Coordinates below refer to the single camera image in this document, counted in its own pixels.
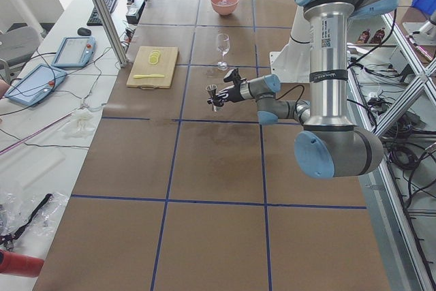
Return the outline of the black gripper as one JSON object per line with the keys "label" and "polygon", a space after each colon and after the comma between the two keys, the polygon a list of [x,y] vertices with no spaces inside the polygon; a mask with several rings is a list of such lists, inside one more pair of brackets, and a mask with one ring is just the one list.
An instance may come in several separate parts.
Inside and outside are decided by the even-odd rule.
{"label": "black gripper", "polygon": [[223,106],[226,102],[241,102],[243,100],[240,94],[240,87],[231,86],[220,90],[217,98],[208,98],[207,103],[214,106]]}

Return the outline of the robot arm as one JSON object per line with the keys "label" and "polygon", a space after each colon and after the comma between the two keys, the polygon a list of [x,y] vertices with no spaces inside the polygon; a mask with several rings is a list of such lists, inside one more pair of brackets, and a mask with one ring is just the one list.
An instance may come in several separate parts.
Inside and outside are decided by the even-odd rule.
{"label": "robot arm", "polygon": [[224,77],[228,86],[209,85],[208,103],[214,108],[226,102],[254,99],[258,121],[271,125],[293,119],[303,130],[294,142],[300,169],[316,179],[367,174],[383,157],[380,139],[347,118],[347,23],[394,10],[399,0],[295,0],[294,20],[300,37],[291,39],[272,67],[294,71],[296,63],[309,71],[311,99],[279,100],[279,77],[270,74],[253,80],[242,78],[237,69]]}

